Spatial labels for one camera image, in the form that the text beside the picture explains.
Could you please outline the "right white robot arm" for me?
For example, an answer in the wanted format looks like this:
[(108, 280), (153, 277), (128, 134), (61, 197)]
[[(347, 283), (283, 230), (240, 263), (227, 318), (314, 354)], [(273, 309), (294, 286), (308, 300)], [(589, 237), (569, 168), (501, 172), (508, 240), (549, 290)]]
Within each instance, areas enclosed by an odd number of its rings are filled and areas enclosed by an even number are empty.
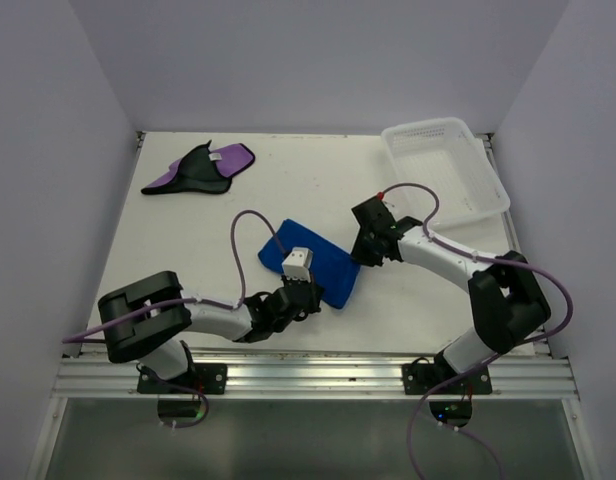
[(495, 354), (506, 354), (551, 317), (551, 309), (526, 262), (511, 250), (495, 263), (475, 261), (434, 243), (423, 223), (400, 220), (377, 197), (352, 208), (359, 231), (352, 259), (367, 267), (384, 260), (422, 267), (468, 294), (473, 326), (434, 358), (433, 379), (439, 389), (456, 392), (469, 380), (469, 370)]

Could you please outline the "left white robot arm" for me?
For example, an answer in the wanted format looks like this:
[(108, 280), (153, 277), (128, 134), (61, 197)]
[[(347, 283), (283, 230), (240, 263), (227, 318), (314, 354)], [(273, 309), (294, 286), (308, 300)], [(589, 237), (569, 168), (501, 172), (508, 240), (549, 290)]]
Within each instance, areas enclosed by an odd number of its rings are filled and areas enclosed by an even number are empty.
[(163, 271), (104, 295), (98, 310), (109, 361), (138, 361), (181, 393), (195, 383), (196, 369), (188, 347), (175, 339), (178, 334), (208, 334), (235, 343), (265, 341), (320, 312), (323, 293), (313, 275), (284, 276), (274, 292), (259, 292), (235, 310), (224, 309), (213, 300), (185, 297), (177, 275)]

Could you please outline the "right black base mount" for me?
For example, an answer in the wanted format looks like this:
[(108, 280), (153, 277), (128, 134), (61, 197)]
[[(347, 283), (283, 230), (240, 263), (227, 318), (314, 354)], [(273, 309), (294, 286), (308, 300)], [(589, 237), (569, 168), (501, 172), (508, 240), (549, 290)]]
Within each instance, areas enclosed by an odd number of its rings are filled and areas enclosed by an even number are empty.
[[(403, 391), (406, 395), (424, 395), (433, 387), (452, 378), (455, 373), (446, 367), (431, 363), (425, 357), (419, 357), (412, 362), (401, 365), (401, 380)], [(487, 368), (483, 368), (476, 373), (452, 384), (445, 386), (436, 392), (436, 395), (490, 395), (493, 387), (490, 374)]]

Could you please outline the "blue towel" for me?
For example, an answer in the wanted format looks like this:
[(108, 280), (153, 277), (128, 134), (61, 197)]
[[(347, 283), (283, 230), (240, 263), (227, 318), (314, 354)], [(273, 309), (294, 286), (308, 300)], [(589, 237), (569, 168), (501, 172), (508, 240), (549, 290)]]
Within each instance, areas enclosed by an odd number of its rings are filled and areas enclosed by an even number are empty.
[(312, 252), (310, 272), (313, 283), (282, 278), (286, 296), (290, 300), (298, 300), (301, 306), (313, 306), (319, 288), (321, 302), (342, 310), (352, 294), (360, 265), (352, 260), (349, 253), (291, 219), (282, 222), (276, 236), (286, 252), (291, 252), (295, 247), (307, 248)]

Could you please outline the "white plastic basket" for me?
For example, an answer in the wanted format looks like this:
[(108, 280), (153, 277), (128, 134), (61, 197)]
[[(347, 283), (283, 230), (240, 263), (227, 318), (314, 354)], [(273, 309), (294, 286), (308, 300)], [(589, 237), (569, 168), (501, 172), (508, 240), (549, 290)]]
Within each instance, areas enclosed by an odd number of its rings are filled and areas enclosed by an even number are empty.
[(510, 198), (487, 158), (483, 142), (456, 117), (389, 127), (381, 138), (396, 179), (432, 189), (440, 199), (435, 230), (503, 214)]

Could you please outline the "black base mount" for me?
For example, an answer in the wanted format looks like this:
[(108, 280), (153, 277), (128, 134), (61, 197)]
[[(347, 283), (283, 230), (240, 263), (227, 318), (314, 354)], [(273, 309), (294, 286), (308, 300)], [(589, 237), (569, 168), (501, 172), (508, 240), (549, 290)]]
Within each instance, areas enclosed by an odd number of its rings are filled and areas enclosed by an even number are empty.
[(228, 379), (228, 367), (224, 363), (195, 363), (187, 372), (170, 380), (157, 378), (145, 366), (139, 367), (138, 371), (139, 394), (223, 395)]
[[(452, 378), (455, 373), (446, 367), (431, 363), (425, 357), (419, 357), (412, 362), (401, 365), (401, 380), (403, 391), (406, 395), (424, 395), (433, 387)], [(493, 387), (490, 374), (487, 368), (483, 368), (476, 373), (452, 384), (445, 386), (436, 392), (436, 395), (490, 395)]]

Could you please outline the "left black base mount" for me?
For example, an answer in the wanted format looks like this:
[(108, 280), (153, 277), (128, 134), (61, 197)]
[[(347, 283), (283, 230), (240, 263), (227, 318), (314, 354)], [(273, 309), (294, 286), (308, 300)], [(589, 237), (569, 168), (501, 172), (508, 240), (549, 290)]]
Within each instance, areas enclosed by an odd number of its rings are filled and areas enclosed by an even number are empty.
[(139, 394), (223, 395), (228, 379), (228, 367), (224, 363), (195, 363), (187, 372), (170, 380), (157, 378), (145, 366), (139, 367), (138, 371)]

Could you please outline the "purple and grey towel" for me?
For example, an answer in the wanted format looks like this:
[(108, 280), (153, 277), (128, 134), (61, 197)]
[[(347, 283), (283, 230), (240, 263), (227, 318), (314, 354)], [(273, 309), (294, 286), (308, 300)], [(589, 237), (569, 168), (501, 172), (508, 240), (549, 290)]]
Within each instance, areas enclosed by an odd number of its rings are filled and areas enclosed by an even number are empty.
[(250, 168), (256, 160), (254, 152), (243, 143), (211, 148), (211, 141), (200, 144), (171, 163), (159, 178), (141, 189), (146, 196), (179, 193), (222, 195), (233, 179)]

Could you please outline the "aluminium frame rail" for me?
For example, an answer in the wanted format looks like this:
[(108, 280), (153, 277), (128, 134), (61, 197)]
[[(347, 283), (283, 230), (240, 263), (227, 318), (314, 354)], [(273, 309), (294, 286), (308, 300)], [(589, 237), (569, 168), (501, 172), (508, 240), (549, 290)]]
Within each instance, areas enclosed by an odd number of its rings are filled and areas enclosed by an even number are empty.
[[(224, 368), (223, 399), (398, 400), (408, 399), (403, 373), (407, 355), (195, 349), (195, 362)], [(100, 349), (61, 361), (55, 398), (130, 399), (139, 395), (139, 371), (112, 364)], [(485, 400), (573, 400), (579, 392), (566, 360), (506, 356), (458, 386), (458, 396)]]

